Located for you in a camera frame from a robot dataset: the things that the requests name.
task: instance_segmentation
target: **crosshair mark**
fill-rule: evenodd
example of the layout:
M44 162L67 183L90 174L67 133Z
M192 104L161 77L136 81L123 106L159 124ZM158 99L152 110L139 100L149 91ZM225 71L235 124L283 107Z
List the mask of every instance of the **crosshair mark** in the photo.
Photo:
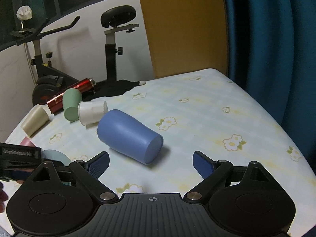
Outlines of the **crosshair mark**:
M151 202L154 202L154 201L159 200L159 199L157 199L156 197L152 196L148 200L150 200Z

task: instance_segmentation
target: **red thermos bottle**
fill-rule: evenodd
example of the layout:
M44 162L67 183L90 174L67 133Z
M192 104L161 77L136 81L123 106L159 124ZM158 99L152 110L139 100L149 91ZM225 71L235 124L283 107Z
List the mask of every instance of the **red thermos bottle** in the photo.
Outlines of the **red thermos bottle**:
M95 81L92 78L85 78L84 80L81 80L73 84L72 86L62 90L61 92L57 93L56 95L54 95L53 98L51 98L47 102L47 105L51 113L55 114L63 109L63 95L67 89L76 88L82 93L82 92L89 91L94 86L95 86Z

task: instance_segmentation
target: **white tablecloth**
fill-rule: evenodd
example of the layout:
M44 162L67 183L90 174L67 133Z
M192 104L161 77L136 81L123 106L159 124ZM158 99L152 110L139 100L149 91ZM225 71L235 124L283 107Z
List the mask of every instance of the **white tablecloth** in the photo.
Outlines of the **white tablecloth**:
M122 96L97 100L105 100L109 110L120 109L164 137L153 164L145 166L109 150L97 137L97 124L69 123L63 113L49 114L50 122L31 141L44 150L63 152L72 161L109 151L110 167L100 181L119 196L133 191L184 195L202 180L192 165L196 150L236 166L260 161L295 203L290 235L302 236L316 224L316 177L307 161L276 121L215 69L148 81ZM7 143L19 144L25 137L20 124ZM15 182L4 183L10 197L18 187ZM0 225L13 233L5 213Z

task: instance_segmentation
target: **green cup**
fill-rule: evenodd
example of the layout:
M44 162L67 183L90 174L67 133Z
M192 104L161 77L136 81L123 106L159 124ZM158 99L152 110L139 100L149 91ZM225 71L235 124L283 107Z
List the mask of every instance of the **green cup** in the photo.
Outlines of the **green cup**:
M70 122L79 119L78 106L82 101L82 94L78 89L70 88L63 95L64 117Z

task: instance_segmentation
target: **wooden panel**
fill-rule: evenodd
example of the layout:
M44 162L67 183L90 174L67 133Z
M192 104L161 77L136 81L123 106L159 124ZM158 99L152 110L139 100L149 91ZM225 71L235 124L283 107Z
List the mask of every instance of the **wooden panel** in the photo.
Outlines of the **wooden panel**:
M157 78L215 68L227 72L223 0L140 0Z

